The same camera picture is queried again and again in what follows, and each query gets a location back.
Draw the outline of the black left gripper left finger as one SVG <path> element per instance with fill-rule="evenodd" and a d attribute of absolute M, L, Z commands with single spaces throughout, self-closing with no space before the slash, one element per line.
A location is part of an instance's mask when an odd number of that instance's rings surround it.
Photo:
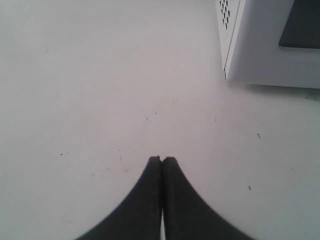
<path fill-rule="evenodd" d="M 79 240 L 159 240 L 163 206 L 159 156 L 151 156 L 128 195 Z"/>

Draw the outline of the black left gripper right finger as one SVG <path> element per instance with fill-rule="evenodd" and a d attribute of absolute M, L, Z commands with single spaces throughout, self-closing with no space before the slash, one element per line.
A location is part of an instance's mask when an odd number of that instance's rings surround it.
<path fill-rule="evenodd" d="M 245 240 L 247 235 L 217 214 L 195 191 L 178 161 L 162 161 L 167 240 Z"/>

